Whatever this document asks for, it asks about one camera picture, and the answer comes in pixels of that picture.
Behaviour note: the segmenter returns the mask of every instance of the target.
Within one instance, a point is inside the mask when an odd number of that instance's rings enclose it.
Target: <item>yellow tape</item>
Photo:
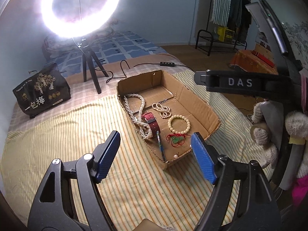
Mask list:
[[[302,139],[302,138],[297,138],[297,137],[290,136],[289,143],[297,144],[297,145],[304,145],[306,143],[306,140]]]

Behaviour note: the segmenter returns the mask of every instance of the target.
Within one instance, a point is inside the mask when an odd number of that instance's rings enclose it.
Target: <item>ring light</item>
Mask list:
[[[58,19],[52,11],[53,0],[42,0],[41,10],[45,25],[61,37],[80,37],[99,29],[113,14],[119,0],[107,0],[103,8],[77,22],[64,22]]]

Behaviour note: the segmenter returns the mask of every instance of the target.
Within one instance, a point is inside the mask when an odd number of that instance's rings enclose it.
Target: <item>red leather strap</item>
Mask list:
[[[149,124],[152,133],[153,133],[153,137],[156,136],[156,132],[158,131],[159,133],[161,132],[158,123],[156,121],[155,116],[153,115],[153,113],[148,112],[142,115],[142,118],[145,120],[146,123]]]

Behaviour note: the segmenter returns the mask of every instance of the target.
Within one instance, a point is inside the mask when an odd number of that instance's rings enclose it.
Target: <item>black package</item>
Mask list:
[[[56,63],[23,81],[13,93],[21,110],[30,118],[70,99],[70,87]]]

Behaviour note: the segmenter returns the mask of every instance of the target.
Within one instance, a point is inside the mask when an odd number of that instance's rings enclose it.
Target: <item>white striped scarf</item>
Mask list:
[[[230,5],[231,0],[213,0],[211,22],[220,26],[227,26]]]
[[[213,106],[222,119],[221,127],[208,143],[232,160],[259,160],[261,147],[250,137],[250,123],[224,96],[209,93],[193,81],[193,72],[174,75]],[[144,218],[177,230],[193,230],[209,200],[213,186],[204,180],[196,159],[187,155],[167,171],[152,159],[148,147],[136,133],[116,95],[55,116],[39,125],[10,132],[3,153],[1,172],[6,200],[16,215],[27,223],[30,207],[50,162],[77,160],[103,143],[112,130],[121,134],[121,145],[105,180],[98,185],[104,204],[118,230],[132,230]],[[270,177],[271,170],[264,170]],[[224,224],[231,221],[238,196],[234,183]],[[72,189],[79,219],[87,223],[77,192]]]

